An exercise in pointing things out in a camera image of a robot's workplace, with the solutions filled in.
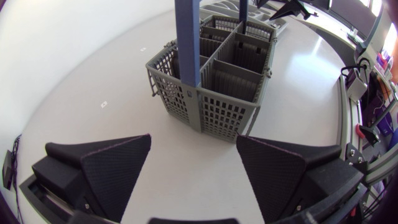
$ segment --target small sticker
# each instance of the small sticker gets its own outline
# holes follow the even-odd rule
[[[104,108],[106,105],[108,105],[108,102],[104,101],[104,103],[101,104],[101,108]]]

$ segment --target gray plastic basket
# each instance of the gray plastic basket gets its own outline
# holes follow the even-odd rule
[[[146,65],[153,96],[160,95],[170,114],[200,132],[235,142],[251,120],[249,133],[271,77],[276,43],[273,28],[255,25],[251,27],[261,29],[261,35],[242,34],[244,24],[229,17],[213,16],[202,23],[201,83],[196,88],[179,79],[177,44],[166,45]],[[197,110],[188,110],[192,104]]]

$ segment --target white tabletop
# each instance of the white tabletop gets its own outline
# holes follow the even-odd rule
[[[312,146],[336,144],[337,79],[343,62],[303,24],[287,18],[273,75],[251,135]],[[22,134],[18,182],[32,175],[46,142],[101,141],[150,133],[152,147],[122,223],[150,217],[262,217],[234,144],[195,132],[151,97],[145,63],[176,38],[174,12],[137,26],[87,58],[34,113]],[[101,108],[102,102],[107,105]],[[43,219],[20,194],[25,223]]]

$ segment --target blue metal pole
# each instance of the blue metal pole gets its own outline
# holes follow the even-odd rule
[[[199,2],[200,0],[175,0],[178,60],[181,82],[196,87],[199,74]]]
[[[239,1],[239,21],[244,22],[243,34],[246,33],[246,21],[248,20],[248,0]]]

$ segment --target black cable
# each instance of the black cable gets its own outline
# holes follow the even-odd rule
[[[18,186],[17,186],[17,168],[18,168],[18,159],[17,159],[17,153],[18,153],[18,148],[19,148],[19,140],[21,138],[21,134],[15,138],[14,145],[12,147],[12,152],[11,152],[11,161],[12,161],[12,186],[15,189],[15,195],[16,195],[16,202],[17,202],[17,220],[21,223],[24,224],[24,221],[22,220],[22,213],[19,208],[19,201],[18,201]]]

